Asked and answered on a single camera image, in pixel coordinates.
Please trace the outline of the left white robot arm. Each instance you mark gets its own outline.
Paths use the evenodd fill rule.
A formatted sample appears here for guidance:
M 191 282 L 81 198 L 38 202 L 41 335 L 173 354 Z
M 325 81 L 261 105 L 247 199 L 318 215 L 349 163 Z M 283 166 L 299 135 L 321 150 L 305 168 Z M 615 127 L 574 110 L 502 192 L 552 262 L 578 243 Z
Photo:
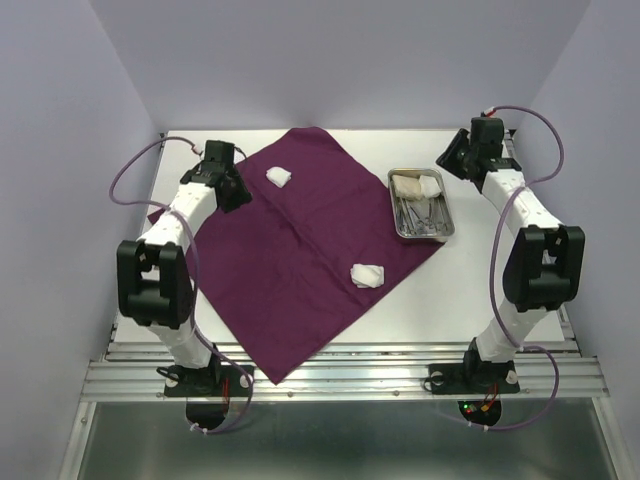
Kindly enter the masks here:
M 236 166 L 241 150 L 221 140 L 208 140 L 200 150 L 184 137 L 166 141 L 187 144 L 198 162 L 180 178 L 169 204 L 140 200 L 160 216 L 136 240 L 124 240 L 116 250 L 117 297 L 120 313 L 154 334 L 168 348 L 178 379 L 199 393 L 215 392 L 222 382 L 221 357 L 215 344 L 197 327 L 199 253 L 195 235 L 220 210 L 230 213 L 252 200 Z

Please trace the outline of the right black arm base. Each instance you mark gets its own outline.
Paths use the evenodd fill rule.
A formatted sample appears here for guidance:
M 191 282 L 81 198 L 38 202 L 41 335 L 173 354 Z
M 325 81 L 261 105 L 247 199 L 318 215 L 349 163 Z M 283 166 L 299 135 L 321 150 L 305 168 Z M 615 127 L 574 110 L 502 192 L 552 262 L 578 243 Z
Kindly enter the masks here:
M 468 350 L 458 362 L 429 364 L 423 388 L 434 395 L 480 395 L 520 392 L 513 361 L 494 363 L 482 361 L 477 351 Z

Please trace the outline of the white gauze pad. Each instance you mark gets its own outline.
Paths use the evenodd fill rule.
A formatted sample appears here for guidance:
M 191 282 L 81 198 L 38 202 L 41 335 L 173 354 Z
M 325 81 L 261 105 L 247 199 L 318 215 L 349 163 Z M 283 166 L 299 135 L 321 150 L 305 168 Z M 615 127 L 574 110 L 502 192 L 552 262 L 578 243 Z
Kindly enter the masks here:
M 432 199 L 438 197 L 442 193 L 442 189 L 436 177 L 430 175 L 421 175 L 418 179 L 421 193 L 424 198 Z
M 278 188 L 283 188 L 292 178 L 292 173 L 282 167 L 274 166 L 267 170 L 266 178 Z
M 351 267 L 350 276 L 357 288 L 375 289 L 385 282 L 385 270 L 383 266 L 356 263 Z

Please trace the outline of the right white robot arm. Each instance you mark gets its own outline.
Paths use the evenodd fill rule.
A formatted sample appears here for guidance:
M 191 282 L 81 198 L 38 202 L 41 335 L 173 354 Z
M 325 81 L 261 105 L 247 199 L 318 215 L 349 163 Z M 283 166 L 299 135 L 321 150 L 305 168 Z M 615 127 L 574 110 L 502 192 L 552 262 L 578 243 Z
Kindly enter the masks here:
M 508 229 L 514 243 L 501 274 L 489 272 L 493 319 L 472 342 L 475 355 L 460 366 L 463 384 L 482 390 L 496 378 L 493 363 L 511 361 L 533 328 L 578 292 L 586 237 L 552 215 L 533 192 L 522 168 L 503 154 L 506 129 L 493 112 L 471 120 L 454 136 L 438 166 L 474 184 L 498 211 L 496 229 Z

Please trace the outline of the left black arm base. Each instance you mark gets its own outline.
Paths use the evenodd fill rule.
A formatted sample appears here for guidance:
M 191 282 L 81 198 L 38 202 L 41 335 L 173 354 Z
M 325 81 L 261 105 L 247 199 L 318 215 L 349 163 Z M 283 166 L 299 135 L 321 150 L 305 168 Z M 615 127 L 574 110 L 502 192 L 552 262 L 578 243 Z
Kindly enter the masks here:
M 210 350 L 181 352 L 170 366 L 156 368 L 170 398 L 222 398 L 249 396 L 254 367 L 224 362 Z

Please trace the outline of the stainless steel instrument tray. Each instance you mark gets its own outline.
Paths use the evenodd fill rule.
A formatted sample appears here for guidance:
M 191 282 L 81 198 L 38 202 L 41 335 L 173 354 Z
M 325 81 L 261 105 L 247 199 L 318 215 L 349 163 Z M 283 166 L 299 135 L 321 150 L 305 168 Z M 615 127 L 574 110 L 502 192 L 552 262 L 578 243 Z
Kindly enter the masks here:
M 396 168 L 388 172 L 388 189 L 394 228 L 405 243 L 446 243 L 455 233 L 442 175 L 436 169 Z M 400 185 L 415 180 L 419 187 L 426 186 L 418 199 L 402 195 Z

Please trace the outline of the steel forceps ring handled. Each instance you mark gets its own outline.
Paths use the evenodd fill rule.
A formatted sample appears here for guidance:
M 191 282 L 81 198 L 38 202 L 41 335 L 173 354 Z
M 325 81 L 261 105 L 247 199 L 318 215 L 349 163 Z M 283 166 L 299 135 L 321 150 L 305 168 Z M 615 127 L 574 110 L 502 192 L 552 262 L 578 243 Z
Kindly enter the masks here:
M 415 235 L 416 228 L 405 199 L 400 198 L 398 200 L 398 208 L 400 210 L 400 216 L 402 218 L 403 230 L 406 232 L 407 235 L 409 234 Z

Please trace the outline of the white gauze pad top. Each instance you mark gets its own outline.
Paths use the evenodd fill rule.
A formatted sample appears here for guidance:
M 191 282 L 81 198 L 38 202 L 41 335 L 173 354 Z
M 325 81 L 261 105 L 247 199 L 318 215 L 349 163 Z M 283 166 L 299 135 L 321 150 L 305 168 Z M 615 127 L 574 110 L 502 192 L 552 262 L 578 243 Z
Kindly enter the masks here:
M 267 170 L 266 178 L 278 188 L 283 188 L 292 178 L 292 173 L 282 167 L 274 166 Z

